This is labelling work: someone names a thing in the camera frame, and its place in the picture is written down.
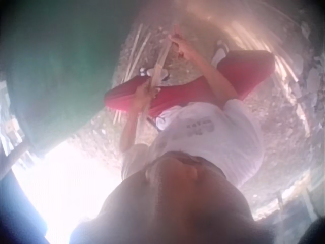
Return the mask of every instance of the person's left hand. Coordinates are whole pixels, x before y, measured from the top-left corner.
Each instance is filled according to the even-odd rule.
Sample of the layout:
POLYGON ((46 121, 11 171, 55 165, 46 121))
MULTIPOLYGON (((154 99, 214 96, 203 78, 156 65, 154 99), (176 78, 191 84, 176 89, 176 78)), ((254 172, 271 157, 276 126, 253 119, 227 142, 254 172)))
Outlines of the person's left hand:
POLYGON ((142 85, 138 86, 132 105, 139 111, 143 111, 143 109, 151 102, 158 92, 158 88, 150 87, 150 79, 148 79, 142 85))

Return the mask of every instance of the shirt sleeve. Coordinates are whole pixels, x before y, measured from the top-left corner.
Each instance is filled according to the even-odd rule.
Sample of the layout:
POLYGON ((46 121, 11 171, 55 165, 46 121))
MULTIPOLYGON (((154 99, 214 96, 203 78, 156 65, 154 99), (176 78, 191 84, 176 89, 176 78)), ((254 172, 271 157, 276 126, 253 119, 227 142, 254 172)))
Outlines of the shirt sleeve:
POLYGON ((235 137, 234 155, 240 160, 233 170, 238 186, 253 177, 262 165, 264 158, 263 136, 258 121, 253 114, 237 99, 226 102, 224 113, 230 120, 235 137))
POLYGON ((136 144, 123 154, 122 180, 140 171, 146 164, 149 147, 146 144, 136 144))

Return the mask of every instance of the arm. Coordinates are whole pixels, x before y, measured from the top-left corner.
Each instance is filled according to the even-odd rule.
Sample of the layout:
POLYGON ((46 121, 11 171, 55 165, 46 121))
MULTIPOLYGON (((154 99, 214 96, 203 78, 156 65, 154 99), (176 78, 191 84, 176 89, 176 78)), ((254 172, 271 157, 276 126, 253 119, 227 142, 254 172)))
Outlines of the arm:
POLYGON ((131 108, 128 111, 128 118, 126 125, 122 131, 120 139, 120 151, 122 153, 128 151, 135 143, 138 114, 143 112, 144 108, 155 97, 156 90, 149 90, 149 81, 146 81, 137 88, 131 108))
POLYGON ((237 92, 232 84, 188 44, 187 41, 180 35, 170 36, 170 39, 178 45, 179 52, 202 72, 221 107, 223 107, 228 100, 237 97, 237 92))

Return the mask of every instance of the white t-shirt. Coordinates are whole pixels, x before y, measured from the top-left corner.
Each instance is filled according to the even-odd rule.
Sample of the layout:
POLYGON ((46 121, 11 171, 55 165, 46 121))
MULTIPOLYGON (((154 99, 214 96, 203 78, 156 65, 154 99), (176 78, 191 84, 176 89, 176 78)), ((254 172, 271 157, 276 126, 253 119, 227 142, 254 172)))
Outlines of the white t-shirt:
POLYGON ((210 161, 237 187, 253 177, 262 164, 261 130, 240 100, 227 101, 223 110, 201 102, 175 106, 164 111, 156 124, 163 131, 150 147, 135 145, 126 153, 123 179, 169 151, 210 161))

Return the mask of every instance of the skin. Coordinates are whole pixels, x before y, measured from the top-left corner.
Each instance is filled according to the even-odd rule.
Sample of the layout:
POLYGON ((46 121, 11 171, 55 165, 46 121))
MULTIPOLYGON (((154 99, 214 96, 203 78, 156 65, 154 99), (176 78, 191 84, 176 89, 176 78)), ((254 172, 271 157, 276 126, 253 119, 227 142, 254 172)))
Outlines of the skin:
MULTIPOLYGON (((221 106, 237 96, 179 34, 170 38, 206 76, 221 106)), ((121 151, 133 146, 138 114, 154 95, 148 83, 137 89, 121 151)), ((79 226, 72 239, 84 233, 91 243, 268 243, 260 242, 267 231, 253 220, 242 193, 217 167, 182 152, 168 152, 124 180, 106 199, 99 217, 79 226)))

